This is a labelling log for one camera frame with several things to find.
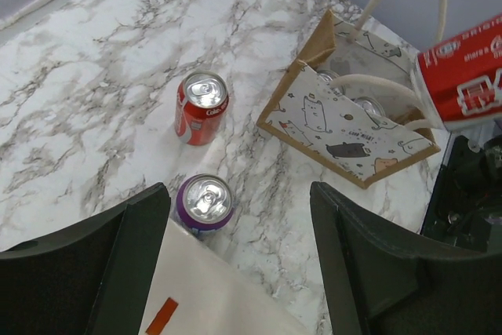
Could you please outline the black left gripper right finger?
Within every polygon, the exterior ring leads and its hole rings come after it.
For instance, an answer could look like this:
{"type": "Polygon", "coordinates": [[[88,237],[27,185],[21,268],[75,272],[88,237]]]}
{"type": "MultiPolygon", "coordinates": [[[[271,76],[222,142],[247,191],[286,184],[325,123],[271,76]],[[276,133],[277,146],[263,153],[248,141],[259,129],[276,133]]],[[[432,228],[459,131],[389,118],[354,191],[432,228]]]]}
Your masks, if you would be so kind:
{"type": "Polygon", "coordinates": [[[500,253],[411,232],[324,182],[310,209],[334,333],[500,333],[500,253]]]}

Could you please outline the red cola can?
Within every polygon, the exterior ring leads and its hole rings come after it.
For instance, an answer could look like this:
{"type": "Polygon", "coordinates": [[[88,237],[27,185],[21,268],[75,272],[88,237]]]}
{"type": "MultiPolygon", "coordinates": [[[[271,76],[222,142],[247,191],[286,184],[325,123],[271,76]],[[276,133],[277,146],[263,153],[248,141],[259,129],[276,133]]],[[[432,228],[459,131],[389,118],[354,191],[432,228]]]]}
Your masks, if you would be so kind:
{"type": "Polygon", "coordinates": [[[419,53],[410,72],[428,126],[450,132],[501,117],[501,15],[419,53]]]}
{"type": "Polygon", "coordinates": [[[202,146],[213,141],[229,103],[224,80],[211,71],[194,71],[176,91],[174,129],[185,143],[202,146]]]}

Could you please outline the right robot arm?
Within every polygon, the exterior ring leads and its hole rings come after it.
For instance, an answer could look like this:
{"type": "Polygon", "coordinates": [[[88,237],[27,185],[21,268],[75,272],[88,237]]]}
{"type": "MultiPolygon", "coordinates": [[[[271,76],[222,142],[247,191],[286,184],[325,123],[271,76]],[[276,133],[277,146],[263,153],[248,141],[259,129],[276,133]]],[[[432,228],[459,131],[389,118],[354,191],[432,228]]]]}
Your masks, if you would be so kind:
{"type": "Polygon", "coordinates": [[[420,233],[479,252],[501,251],[501,120],[452,133],[420,233]]]}

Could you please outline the purple soda can carried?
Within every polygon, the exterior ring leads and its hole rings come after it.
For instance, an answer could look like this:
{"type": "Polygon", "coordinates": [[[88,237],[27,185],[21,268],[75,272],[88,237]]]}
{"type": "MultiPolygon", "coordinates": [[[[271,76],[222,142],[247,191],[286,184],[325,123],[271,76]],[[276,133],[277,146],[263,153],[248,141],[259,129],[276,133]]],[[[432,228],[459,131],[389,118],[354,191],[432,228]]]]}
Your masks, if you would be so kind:
{"type": "Polygon", "coordinates": [[[322,70],[318,70],[317,74],[320,78],[323,78],[328,83],[328,87],[334,93],[336,93],[338,95],[345,95],[346,94],[346,88],[344,86],[335,87],[333,84],[331,84],[332,80],[339,77],[339,75],[336,72],[328,70],[328,69],[322,69],[322,70]]]}

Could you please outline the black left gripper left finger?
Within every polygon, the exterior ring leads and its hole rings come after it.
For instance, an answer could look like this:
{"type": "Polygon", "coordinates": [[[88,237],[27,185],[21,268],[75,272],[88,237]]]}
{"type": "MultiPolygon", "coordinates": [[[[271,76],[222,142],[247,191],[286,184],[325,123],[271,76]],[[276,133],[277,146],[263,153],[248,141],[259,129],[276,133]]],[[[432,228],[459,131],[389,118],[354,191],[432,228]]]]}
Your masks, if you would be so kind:
{"type": "Polygon", "coordinates": [[[1,253],[3,334],[137,334],[169,219],[162,183],[1,253]]]}

